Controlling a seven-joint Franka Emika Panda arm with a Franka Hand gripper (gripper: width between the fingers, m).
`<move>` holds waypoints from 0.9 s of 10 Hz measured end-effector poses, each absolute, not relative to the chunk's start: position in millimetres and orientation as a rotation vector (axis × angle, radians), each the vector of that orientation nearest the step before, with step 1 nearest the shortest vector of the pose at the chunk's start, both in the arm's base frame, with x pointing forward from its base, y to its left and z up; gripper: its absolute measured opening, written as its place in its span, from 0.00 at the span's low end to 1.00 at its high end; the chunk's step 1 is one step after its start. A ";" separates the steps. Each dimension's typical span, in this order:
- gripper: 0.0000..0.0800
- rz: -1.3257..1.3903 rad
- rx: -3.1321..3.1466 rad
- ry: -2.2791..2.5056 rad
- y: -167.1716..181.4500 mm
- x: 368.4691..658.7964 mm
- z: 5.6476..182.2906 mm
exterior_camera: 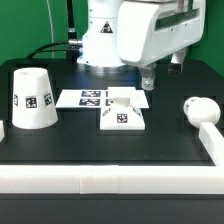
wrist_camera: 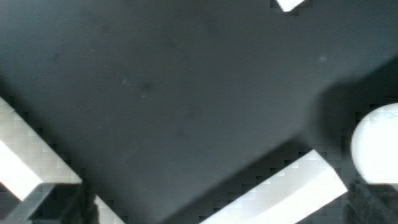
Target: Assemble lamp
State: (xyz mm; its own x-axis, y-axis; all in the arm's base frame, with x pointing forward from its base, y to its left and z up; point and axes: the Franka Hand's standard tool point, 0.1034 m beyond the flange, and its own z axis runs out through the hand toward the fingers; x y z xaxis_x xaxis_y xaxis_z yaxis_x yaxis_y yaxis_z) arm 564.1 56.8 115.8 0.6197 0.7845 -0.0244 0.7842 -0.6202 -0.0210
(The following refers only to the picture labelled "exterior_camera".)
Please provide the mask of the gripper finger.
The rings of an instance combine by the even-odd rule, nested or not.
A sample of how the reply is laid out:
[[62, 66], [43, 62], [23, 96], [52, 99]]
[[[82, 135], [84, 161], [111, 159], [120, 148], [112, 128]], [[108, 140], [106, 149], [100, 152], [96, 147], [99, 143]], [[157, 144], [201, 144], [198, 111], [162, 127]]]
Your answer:
[[182, 72], [183, 62], [184, 62], [186, 53], [187, 53], [187, 50], [183, 48], [172, 54], [172, 58], [168, 66], [169, 74], [180, 74]]
[[155, 87], [155, 71], [154, 66], [149, 65], [139, 69], [142, 81], [141, 86], [144, 90], [152, 91]]

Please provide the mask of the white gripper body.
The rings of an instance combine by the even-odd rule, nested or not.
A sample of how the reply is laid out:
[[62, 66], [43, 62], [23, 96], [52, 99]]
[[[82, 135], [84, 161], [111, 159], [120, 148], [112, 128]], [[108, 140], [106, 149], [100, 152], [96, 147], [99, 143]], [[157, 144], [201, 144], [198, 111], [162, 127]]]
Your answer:
[[144, 67], [198, 42], [204, 31], [205, 0], [125, 1], [118, 13], [117, 52]]

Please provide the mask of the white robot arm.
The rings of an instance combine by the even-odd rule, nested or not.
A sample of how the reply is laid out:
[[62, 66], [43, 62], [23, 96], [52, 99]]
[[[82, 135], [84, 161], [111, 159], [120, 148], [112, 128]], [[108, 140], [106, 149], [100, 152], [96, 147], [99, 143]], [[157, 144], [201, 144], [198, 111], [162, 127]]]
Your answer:
[[81, 68], [98, 74], [137, 69], [142, 88], [154, 89], [156, 62], [171, 58], [182, 72], [187, 47], [204, 31], [206, 0], [88, 0]]

